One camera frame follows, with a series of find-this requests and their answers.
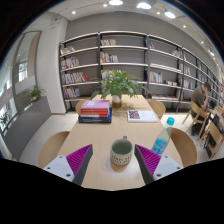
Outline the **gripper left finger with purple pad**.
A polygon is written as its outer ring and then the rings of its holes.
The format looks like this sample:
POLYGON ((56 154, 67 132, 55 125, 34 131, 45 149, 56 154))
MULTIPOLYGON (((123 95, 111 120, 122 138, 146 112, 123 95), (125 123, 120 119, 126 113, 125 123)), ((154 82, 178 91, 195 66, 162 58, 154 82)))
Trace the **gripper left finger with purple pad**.
POLYGON ((92 145, 87 145, 68 156, 57 156, 44 170, 81 186, 92 155, 92 145))

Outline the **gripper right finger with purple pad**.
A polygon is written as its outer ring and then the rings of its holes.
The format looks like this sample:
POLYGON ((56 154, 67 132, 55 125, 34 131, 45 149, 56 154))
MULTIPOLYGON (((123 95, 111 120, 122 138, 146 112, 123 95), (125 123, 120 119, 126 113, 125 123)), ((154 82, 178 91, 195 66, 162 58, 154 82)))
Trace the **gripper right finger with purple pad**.
POLYGON ((171 157, 159 156, 140 145, 135 145, 134 154, 145 184, 150 184, 182 169, 182 166, 171 157))

